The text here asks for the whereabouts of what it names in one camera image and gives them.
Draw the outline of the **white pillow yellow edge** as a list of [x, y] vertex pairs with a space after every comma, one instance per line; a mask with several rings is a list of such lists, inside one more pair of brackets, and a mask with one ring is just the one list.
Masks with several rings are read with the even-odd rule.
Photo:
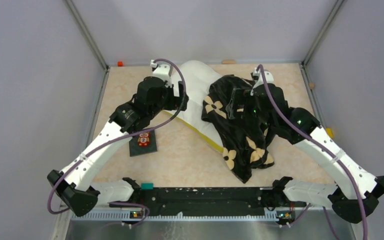
[[214, 125], [201, 119], [204, 98], [209, 94], [210, 85], [222, 77], [207, 64], [198, 60], [189, 60], [179, 67], [186, 81], [186, 93], [189, 97], [186, 111], [177, 118], [197, 133], [215, 151], [223, 152], [223, 143]]

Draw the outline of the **black floral pillowcase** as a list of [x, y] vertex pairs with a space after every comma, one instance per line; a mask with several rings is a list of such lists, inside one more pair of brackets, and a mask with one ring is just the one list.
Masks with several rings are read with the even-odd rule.
[[222, 142], [222, 157], [242, 183], [252, 177], [252, 169], [267, 169], [275, 164], [268, 146], [274, 134], [268, 123], [252, 117], [229, 119], [227, 106], [234, 89], [250, 90], [250, 80], [224, 75], [209, 87], [202, 102], [201, 120], [212, 124]]

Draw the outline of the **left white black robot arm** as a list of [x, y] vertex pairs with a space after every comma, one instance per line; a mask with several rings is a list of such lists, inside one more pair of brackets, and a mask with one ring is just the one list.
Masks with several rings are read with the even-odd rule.
[[117, 106], [96, 138], [67, 166], [52, 170], [52, 189], [46, 207], [50, 214], [72, 211], [81, 217], [95, 206], [124, 202], [134, 207], [140, 193], [126, 180], [94, 184], [93, 180], [113, 155], [133, 137], [170, 123], [187, 109], [186, 80], [173, 62], [151, 60], [152, 74], [137, 85], [132, 98]]

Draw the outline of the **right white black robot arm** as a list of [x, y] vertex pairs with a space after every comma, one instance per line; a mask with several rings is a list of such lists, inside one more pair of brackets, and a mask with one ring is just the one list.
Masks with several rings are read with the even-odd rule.
[[319, 120], [302, 107], [289, 106], [283, 90], [261, 66], [251, 74], [254, 84], [235, 87], [226, 107], [230, 119], [255, 120], [270, 133], [306, 153], [333, 179], [332, 184], [282, 177], [273, 182], [273, 200], [279, 206], [306, 202], [331, 208], [343, 220], [367, 220], [384, 194], [384, 176], [358, 165], [328, 135]]

